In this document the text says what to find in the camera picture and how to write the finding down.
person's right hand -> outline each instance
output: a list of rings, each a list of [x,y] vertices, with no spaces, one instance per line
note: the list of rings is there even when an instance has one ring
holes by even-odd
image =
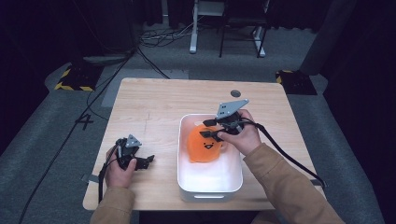
[[[254,121],[253,117],[251,117],[250,113],[246,109],[240,109],[238,110],[238,113],[242,118]],[[244,129],[238,135],[218,132],[218,137],[225,142],[233,144],[245,156],[262,144],[259,131],[252,124],[245,124]]]

beige sweater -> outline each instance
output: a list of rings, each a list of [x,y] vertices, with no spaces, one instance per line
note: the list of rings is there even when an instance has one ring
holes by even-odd
[[[244,161],[274,208],[289,223],[344,223],[309,179],[267,145],[255,148]],[[108,188],[91,223],[130,223],[133,205],[130,190]]]

black strap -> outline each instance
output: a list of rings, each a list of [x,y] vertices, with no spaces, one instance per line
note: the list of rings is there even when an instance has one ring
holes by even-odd
[[[102,201],[103,199],[103,180],[105,179],[105,174],[106,174],[106,168],[107,165],[104,163],[102,170],[99,172],[99,192],[98,192],[98,196],[99,196],[99,203]]]
[[[328,187],[326,181],[324,181],[322,178],[320,178],[320,176],[316,175],[315,173],[313,173],[312,171],[310,171],[308,168],[306,168],[305,166],[303,166],[302,164],[300,164],[299,162],[297,162],[297,160],[295,160],[293,157],[291,157],[288,153],[286,153],[278,144],[277,142],[274,140],[274,138],[267,132],[267,130],[265,130],[264,126],[262,126],[259,123],[255,123],[253,121],[250,120],[250,122],[248,122],[249,124],[253,124],[256,128],[258,128],[267,138],[268,140],[270,140],[270,142],[274,145],[274,147],[276,148],[277,151],[279,151],[280,154],[282,154],[282,156],[284,156],[286,159],[288,159],[289,161],[291,161],[292,163],[294,163],[295,165],[297,165],[298,167],[300,167],[302,170],[306,171],[307,173],[309,173],[310,175],[312,175],[316,180],[318,180],[320,182],[320,185],[323,189],[325,189],[326,187]]]

gray metal bracket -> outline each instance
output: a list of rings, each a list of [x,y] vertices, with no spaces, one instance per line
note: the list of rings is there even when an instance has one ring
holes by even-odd
[[[135,138],[133,135],[129,134],[128,138],[126,139],[126,147],[140,147],[142,144]]]
[[[248,104],[248,99],[241,101],[232,101],[228,103],[221,103],[219,105],[218,114],[216,115],[216,119],[223,119],[231,116],[233,113],[238,111],[242,106]]]

black curtain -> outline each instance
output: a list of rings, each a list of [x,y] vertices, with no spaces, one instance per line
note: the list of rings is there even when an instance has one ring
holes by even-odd
[[[49,93],[45,78],[67,62],[45,1],[0,2],[0,155]]]
[[[384,219],[396,223],[396,4],[358,1],[321,74],[324,96],[370,179]]]
[[[274,28],[311,29],[317,32],[332,0],[270,0],[268,16]]]
[[[146,21],[148,26],[155,23],[163,23],[163,6],[161,0],[138,0],[138,2],[144,12],[144,15],[142,15],[144,17],[143,21]]]
[[[180,23],[192,23],[194,0],[167,0],[169,26],[177,29]]]

